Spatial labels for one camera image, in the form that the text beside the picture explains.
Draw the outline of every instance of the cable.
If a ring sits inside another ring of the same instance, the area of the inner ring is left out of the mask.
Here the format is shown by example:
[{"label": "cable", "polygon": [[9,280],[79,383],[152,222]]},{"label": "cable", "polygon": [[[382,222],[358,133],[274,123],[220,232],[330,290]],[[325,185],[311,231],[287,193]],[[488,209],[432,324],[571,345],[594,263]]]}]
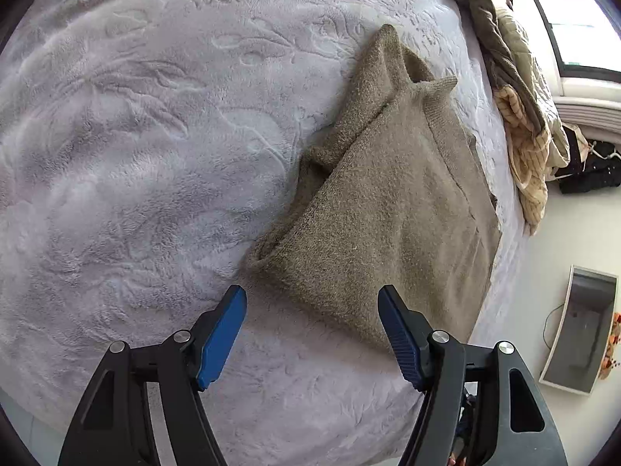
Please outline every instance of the cable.
[{"label": "cable", "polygon": [[545,330],[546,330],[546,328],[547,328],[547,326],[548,326],[548,319],[550,318],[550,316],[551,316],[554,312],[556,312],[559,308],[563,307],[564,305],[565,305],[564,303],[561,303],[561,304],[560,304],[559,306],[557,306],[554,310],[552,310],[552,311],[548,314],[548,317],[546,317],[546,318],[545,318],[545,322],[543,323],[543,331],[541,332],[541,337],[543,338],[543,343],[545,344],[545,346],[546,346],[546,347],[548,347],[550,350],[552,350],[552,347],[550,347],[550,346],[548,345],[548,342],[547,342],[547,341],[545,341]]}]

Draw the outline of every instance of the white blanket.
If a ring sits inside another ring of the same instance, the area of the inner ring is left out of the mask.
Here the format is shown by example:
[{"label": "white blanket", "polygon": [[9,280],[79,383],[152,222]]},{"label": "white blanket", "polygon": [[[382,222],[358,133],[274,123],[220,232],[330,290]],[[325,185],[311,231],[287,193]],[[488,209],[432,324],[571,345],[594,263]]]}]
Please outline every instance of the white blanket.
[{"label": "white blanket", "polygon": [[[383,23],[459,79],[503,230],[473,338],[492,337],[524,221],[454,0],[37,0],[0,57],[0,386],[63,431],[111,341],[161,342],[212,308]],[[248,298],[203,395],[229,464],[400,453],[420,398],[392,356],[252,283]]]}]

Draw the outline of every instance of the window pane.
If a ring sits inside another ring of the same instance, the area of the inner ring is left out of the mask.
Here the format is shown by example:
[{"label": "window pane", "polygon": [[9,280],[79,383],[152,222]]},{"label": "window pane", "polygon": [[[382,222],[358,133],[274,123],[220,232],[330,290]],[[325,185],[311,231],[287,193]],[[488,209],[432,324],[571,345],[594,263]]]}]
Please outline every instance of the window pane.
[{"label": "window pane", "polygon": [[539,0],[565,64],[621,71],[621,40],[593,0]]}]

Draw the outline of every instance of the window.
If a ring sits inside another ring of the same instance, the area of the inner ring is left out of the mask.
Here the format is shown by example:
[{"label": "window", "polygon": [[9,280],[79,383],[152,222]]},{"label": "window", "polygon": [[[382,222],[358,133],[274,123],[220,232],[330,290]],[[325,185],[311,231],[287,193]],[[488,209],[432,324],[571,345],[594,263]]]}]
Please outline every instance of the window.
[{"label": "window", "polygon": [[621,39],[594,0],[535,0],[561,77],[621,83]]}]

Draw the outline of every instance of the tiled floor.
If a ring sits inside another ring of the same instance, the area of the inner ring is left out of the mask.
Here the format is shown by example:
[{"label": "tiled floor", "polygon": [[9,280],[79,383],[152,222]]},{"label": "tiled floor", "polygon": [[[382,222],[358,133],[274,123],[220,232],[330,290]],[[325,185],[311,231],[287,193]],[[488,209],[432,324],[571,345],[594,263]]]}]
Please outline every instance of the tiled floor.
[{"label": "tiled floor", "polygon": [[63,436],[21,408],[0,389],[0,404],[30,453],[41,466],[57,466]]}]

